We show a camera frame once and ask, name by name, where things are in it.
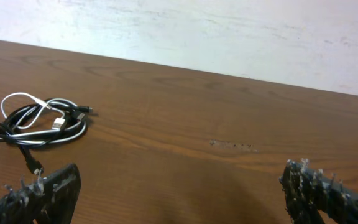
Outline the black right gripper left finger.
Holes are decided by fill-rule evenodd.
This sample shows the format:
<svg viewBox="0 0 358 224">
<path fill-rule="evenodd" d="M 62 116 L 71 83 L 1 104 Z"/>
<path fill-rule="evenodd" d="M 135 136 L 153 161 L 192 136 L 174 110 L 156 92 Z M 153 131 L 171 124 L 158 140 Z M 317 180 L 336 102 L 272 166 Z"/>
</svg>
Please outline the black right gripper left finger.
<svg viewBox="0 0 358 224">
<path fill-rule="evenodd" d="M 81 190 L 76 164 L 68 164 L 31 184 L 21 180 L 0 199 L 0 224 L 70 223 Z"/>
</svg>

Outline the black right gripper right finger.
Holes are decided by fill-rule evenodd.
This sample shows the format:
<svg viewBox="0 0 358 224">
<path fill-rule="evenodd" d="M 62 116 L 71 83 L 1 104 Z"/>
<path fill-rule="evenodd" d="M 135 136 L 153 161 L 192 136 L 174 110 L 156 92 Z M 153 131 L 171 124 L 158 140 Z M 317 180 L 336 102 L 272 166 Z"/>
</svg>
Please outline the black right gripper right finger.
<svg viewBox="0 0 358 224">
<path fill-rule="evenodd" d="M 358 194 L 341 181 L 336 182 L 335 177 L 325 177 L 322 169 L 310 169 L 308 164 L 308 159 L 289 159 L 279 178 L 291 222 L 324 224 L 320 215 L 323 212 L 336 223 L 358 224 Z"/>
</svg>

